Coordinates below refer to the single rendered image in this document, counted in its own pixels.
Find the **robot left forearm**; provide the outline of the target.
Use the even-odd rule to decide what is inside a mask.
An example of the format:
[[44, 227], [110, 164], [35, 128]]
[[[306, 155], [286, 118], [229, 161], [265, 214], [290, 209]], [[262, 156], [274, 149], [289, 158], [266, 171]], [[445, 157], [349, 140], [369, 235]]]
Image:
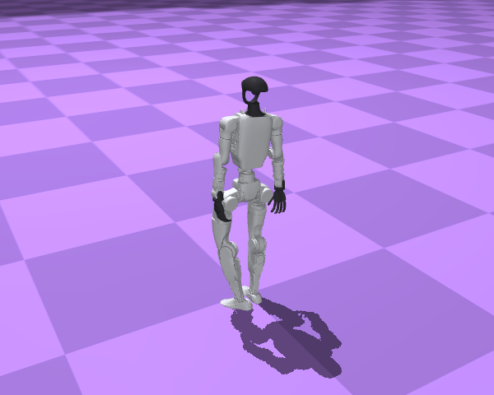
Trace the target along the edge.
[[217, 193], [219, 191], [223, 192], [224, 196], [224, 186], [225, 186], [225, 174], [226, 168], [221, 166], [221, 156], [216, 153], [213, 156], [213, 182], [212, 182], [212, 197], [217, 199]]

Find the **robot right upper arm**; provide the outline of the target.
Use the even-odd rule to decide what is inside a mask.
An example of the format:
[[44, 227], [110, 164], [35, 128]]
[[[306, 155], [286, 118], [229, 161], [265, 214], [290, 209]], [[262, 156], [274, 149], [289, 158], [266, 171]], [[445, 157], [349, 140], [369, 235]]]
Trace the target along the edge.
[[268, 150], [268, 157], [272, 160], [282, 157], [282, 118], [275, 114], [271, 114], [273, 118], [273, 129], [271, 134], [272, 146]]

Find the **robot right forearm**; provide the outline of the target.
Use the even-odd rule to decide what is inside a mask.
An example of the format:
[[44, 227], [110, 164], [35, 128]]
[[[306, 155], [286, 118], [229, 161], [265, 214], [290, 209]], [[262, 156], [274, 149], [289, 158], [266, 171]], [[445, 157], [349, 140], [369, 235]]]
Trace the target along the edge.
[[273, 179], [274, 179], [274, 185], [276, 188], [281, 188], [282, 187], [282, 181], [284, 179], [284, 172], [283, 172], [283, 165], [284, 165], [284, 156], [282, 153], [282, 157], [272, 160], [272, 166], [273, 166]]

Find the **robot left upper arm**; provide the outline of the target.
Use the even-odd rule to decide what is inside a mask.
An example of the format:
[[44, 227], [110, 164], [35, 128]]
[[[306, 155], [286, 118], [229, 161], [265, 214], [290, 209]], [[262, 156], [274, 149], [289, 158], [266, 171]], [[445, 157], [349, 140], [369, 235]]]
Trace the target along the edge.
[[238, 116], [226, 116], [219, 122], [219, 152], [217, 153], [221, 156], [221, 165], [226, 165], [230, 161], [232, 133], [237, 129], [239, 119]]

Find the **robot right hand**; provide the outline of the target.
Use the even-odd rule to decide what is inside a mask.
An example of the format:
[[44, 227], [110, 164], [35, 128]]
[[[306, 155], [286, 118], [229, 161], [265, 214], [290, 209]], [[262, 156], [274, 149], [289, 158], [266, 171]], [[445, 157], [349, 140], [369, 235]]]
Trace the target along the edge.
[[[274, 204], [273, 204], [273, 209], [271, 210], [271, 212], [273, 212], [275, 210], [275, 207], [277, 204], [277, 209], [274, 212], [274, 214], [277, 214], [277, 212], [281, 213], [281, 211], [282, 211], [282, 202], [283, 202], [283, 211], [282, 212], [284, 212], [286, 210], [286, 195], [283, 192], [283, 190], [285, 189], [285, 180], [282, 181], [282, 187], [281, 188], [276, 188], [274, 185], [274, 189], [276, 191], [273, 193], [272, 199], [268, 202], [268, 206], [270, 205], [271, 201], [273, 200]], [[279, 210], [279, 204], [280, 204], [280, 210]]]

